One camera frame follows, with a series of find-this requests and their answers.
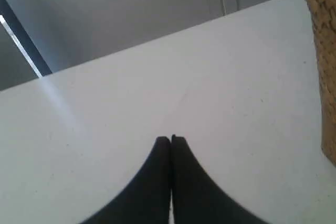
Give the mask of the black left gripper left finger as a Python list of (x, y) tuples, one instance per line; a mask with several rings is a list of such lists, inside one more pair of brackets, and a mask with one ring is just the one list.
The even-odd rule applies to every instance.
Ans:
[(170, 202), (171, 142), (160, 136), (127, 186), (83, 223), (169, 223)]

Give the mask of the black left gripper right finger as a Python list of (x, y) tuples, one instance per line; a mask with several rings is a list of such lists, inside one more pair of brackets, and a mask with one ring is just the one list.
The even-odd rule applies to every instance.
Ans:
[(175, 223), (260, 223), (208, 176), (182, 136), (172, 135), (171, 162)]

